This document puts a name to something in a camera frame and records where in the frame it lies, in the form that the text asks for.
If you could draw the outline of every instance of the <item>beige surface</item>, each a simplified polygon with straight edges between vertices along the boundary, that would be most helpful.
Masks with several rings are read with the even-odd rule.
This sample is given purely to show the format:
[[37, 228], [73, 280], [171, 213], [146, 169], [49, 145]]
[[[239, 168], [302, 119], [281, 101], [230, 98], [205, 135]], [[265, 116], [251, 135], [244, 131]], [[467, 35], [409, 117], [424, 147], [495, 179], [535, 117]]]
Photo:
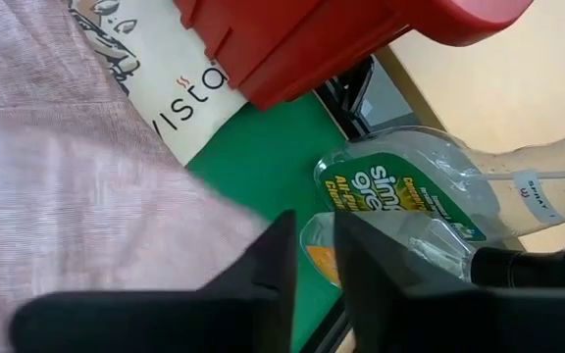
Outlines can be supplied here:
[[354, 352], [354, 334], [349, 332], [341, 344], [337, 347], [335, 353], [352, 353]]
[[[431, 125], [435, 113], [470, 146], [499, 152], [565, 136], [565, 1], [536, 0], [515, 25], [470, 47], [410, 32], [390, 48], [379, 56], [414, 111]], [[557, 250], [565, 225], [521, 240]]]

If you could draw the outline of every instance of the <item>sticker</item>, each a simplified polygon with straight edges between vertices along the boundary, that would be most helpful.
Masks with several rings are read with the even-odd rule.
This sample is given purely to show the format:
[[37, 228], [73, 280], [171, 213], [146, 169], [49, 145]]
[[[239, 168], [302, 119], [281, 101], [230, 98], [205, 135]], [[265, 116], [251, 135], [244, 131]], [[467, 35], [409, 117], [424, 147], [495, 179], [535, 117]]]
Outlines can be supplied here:
[[332, 248], [324, 246], [307, 246], [306, 251], [313, 260], [313, 265], [332, 284], [340, 286], [339, 275]]
[[557, 224], [564, 221], [544, 195], [538, 173], [535, 171], [518, 172], [514, 175], [514, 184], [525, 205], [538, 221], [545, 224]]
[[440, 214], [466, 240], [486, 236], [424, 173], [390, 153], [336, 163], [319, 177], [322, 192], [340, 211], [431, 211]]

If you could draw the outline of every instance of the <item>white paper bag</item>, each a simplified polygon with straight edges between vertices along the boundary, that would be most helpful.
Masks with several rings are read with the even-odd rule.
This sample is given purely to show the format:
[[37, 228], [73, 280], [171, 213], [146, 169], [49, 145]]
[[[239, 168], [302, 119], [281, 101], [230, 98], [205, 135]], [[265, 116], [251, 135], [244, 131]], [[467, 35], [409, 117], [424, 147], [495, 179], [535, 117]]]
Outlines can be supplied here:
[[70, 0], [95, 51], [147, 123], [186, 165], [243, 104], [180, 23], [172, 0]]

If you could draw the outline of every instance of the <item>orange label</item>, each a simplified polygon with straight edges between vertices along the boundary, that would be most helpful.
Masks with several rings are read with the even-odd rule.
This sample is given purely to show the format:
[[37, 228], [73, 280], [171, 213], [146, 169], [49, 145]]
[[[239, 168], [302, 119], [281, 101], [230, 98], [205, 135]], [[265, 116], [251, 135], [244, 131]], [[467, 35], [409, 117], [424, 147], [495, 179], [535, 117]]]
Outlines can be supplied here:
[[324, 246], [307, 246], [306, 251], [309, 253], [311, 260], [313, 260], [313, 265], [320, 270], [320, 273], [332, 284], [340, 286], [334, 251]]

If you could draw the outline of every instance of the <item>black handle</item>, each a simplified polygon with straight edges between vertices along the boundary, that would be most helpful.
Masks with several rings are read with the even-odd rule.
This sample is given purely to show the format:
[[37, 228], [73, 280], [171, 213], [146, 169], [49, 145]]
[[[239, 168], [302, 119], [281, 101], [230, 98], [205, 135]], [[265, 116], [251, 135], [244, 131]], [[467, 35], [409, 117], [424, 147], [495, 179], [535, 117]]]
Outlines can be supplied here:
[[496, 287], [565, 287], [565, 249], [541, 254], [481, 248], [472, 261], [471, 280]]

